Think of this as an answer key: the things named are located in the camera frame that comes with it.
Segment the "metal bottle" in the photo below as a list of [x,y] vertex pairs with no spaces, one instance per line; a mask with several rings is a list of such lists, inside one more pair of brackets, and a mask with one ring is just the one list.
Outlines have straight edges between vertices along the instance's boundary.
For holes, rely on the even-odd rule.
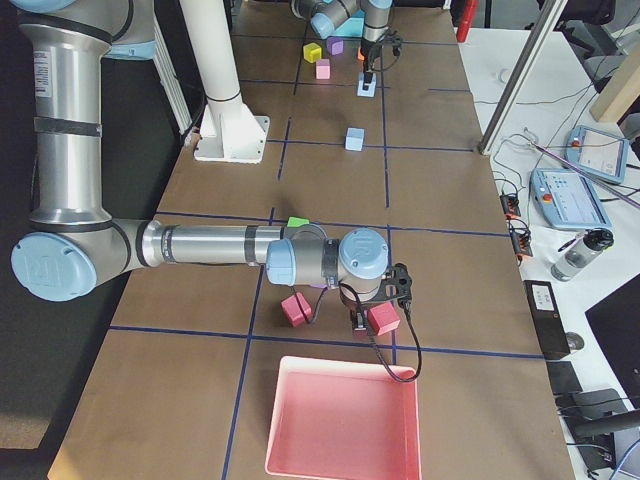
[[551,275],[568,282],[612,245],[613,233],[606,228],[589,230],[551,267]]

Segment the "light blue cube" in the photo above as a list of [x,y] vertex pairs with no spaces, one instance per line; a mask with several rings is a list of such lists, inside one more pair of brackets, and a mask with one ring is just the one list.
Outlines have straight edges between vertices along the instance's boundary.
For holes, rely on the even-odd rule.
[[362,128],[348,128],[347,140],[344,144],[344,148],[352,150],[354,152],[362,151],[364,145],[364,130]]
[[358,74],[358,96],[359,97],[373,97],[376,94],[376,74],[373,74],[373,79],[371,80],[371,84],[369,84],[369,88],[367,90],[364,89],[364,73],[360,72]]

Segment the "pink bin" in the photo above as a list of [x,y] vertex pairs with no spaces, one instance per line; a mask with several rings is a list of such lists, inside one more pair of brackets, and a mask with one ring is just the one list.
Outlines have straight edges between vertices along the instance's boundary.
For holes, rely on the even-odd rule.
[[416,383],[394,381],[382,365],[282,358],[265,469],[322,480],[420,480]]

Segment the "bottle cap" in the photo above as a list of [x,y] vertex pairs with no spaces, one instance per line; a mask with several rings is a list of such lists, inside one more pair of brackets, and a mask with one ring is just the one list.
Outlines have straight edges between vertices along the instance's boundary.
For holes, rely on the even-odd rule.
[[606,228],[589,230],[584,236],[584,244],[591,250],[602,251],[613,245],[613,233]]

